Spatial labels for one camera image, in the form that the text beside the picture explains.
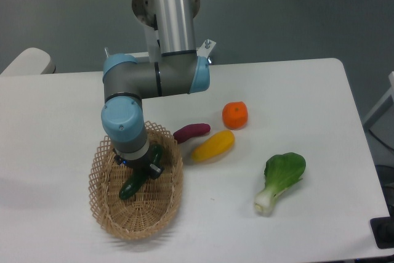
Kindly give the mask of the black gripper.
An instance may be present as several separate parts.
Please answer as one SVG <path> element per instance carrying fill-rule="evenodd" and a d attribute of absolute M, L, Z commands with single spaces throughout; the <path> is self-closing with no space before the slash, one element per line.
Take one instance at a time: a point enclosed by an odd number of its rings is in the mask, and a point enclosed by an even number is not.
<path fill-rule="evenodd" d="M 117 151 L 115 148 L 114 152 L 114 161 L 118 166 L 123 165 L 132 169 L 141 169 L 144 167 L 148 167 L 148 175 L 152 180 L 158 179 L 164 171 L 164 168 L 160 164 L 151 163 L 151 151 L 148 148 L 141 157 L 130 160 L 124 158 L 124 155 Z"/>

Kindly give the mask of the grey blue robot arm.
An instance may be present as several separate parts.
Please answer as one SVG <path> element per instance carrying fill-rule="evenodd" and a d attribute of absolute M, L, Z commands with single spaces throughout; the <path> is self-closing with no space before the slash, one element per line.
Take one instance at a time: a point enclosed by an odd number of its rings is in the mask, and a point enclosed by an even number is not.
<path fill-rule="evenodd" d="M 193 19 L 199 0 L 143 0 L 148 24 L 158 34 L 157 61 L 140 63 L 130 54 L 109 55 L 103 66 L 102 125 L 119 164 L 157 179 L 156 163 L 143 118 L 143 99 L 202 92 L 209 88 L 207 58 L 198 55 Z"/>

